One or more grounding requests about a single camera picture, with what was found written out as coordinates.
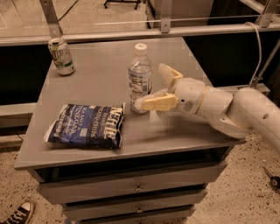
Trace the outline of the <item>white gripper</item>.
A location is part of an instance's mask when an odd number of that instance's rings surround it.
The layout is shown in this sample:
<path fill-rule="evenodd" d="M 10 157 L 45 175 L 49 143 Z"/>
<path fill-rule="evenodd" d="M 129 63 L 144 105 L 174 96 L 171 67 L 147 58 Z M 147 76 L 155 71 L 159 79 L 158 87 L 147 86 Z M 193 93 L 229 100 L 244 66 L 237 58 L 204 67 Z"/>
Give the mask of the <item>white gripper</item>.
<path fill-rule="evenodd" d="M 163 63 L 158 66 L 158 71 L 170 93 L 162 89 L 140 97 L 135 101 L 136 111 L 169 111 L 176 107 L 177 111 L 194 115 L 207 85 L 201 80 L 183 78 L 182 73 Z"/>

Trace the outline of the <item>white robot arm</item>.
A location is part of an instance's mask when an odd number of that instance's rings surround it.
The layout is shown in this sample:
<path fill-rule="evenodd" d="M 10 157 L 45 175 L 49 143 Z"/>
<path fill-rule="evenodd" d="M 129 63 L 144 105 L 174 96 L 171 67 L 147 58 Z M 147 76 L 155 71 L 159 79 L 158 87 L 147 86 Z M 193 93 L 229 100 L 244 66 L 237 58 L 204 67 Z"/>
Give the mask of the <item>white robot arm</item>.
<path fill-rule="evenodd" d="M 252 130 L 280 152 L 280 108 L 265 94 L 252 87 L 230 93 L 161 64 L 158 68 L 166 88 L 136 100 L 138 110 L 170 111 L 207 120 L 219 132 L 237 139 Z"/>

